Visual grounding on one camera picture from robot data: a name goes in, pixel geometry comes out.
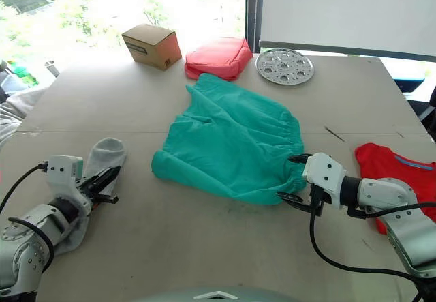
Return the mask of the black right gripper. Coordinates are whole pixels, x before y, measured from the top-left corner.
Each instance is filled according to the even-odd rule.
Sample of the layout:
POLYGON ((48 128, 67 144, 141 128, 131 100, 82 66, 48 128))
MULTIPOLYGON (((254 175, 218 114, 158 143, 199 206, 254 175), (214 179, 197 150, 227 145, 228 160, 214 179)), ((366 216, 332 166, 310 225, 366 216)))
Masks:
MULTIPOLYGON (((291 155, 287 160, 296 164, 306 164, 311 156, 312 154, 310 153, 301 153, 291 155)), ((295 194, 278 191, 277 195, 282 199, 282 201, 286 202, 291 207, 318 217, 322 215, 324 204, 332 203, 331 196, 315 184, 311 184, 311 190, 309 193, 311 199, 309 205, 305 204, 303 199, 295 194)))

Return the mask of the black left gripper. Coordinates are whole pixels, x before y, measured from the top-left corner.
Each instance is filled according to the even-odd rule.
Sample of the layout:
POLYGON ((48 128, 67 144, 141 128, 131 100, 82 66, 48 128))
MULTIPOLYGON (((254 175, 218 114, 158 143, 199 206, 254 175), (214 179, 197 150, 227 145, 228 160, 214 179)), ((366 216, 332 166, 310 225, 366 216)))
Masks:
POLYGON ((109 167, 85 179, 78 186, 79 192, 91 201, 92 210, 101 203, 116 204, 119 201, 118 196, 98 196, 98 194, 118 177, 120 170, 120 166, 109 167))

